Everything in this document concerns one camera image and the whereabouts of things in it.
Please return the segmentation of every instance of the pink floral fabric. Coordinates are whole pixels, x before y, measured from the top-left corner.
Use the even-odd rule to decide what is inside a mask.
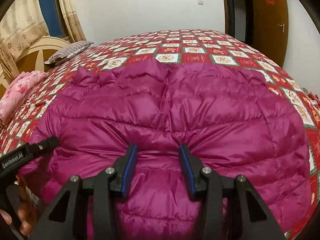
[[[15,113],[25,103],[28,96],[39,82],[48,76],[47,73],[34,70],[22,72],[8,87],[0,100],[0,126],[10,123]]]

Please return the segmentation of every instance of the puffer jacket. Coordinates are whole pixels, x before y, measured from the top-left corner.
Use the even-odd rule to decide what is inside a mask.
[[[256,71],[154,59],[101,74],[80,68],[30,143],[52,135],[60,140],[53,154],[20,170],[45,203],[73,174],[95,176],[138,145],[129,195],[115,200],[122,239],[193,239],[201,203],[188,197],[181,143],[220,175],[248,177],[283,231],[309,207],[302,120]],[[92,203],[88,218],[92,238]]]

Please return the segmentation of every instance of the beige floral curtain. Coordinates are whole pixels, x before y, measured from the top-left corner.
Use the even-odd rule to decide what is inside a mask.
[[[19,75],[19,56],[42,36],[49,30],[39,0],[15,0],[0,22],[0,65],[9,83]]]
[[[78,15],[73,7],[71,0],[59,0],[63,19],[66,23],[70,40],[86,41],[82,27],[80,25]]]

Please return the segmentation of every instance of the door handle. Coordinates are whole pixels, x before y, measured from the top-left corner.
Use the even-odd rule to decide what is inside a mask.
[[[284,23],[283,24],[278,24],[278,26],[280,26],[280,27],[282,27],[282,32],[284,33],[284,30],[285,30],[285,25],[284,25]]]

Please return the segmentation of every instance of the striped pillowcase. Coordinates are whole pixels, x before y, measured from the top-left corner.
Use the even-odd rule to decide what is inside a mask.
[[[59,65],[62,62],[65,62],[65,61],[73,58],[74,56],[78,55],[83,50],[89,48],[91,44],[93,44],[93,42],[91,42],[91,41],[74,42],[74,43],[70,44],[68,47],[57,51],[44,63],[45,64],[55,63],[55,65]]]

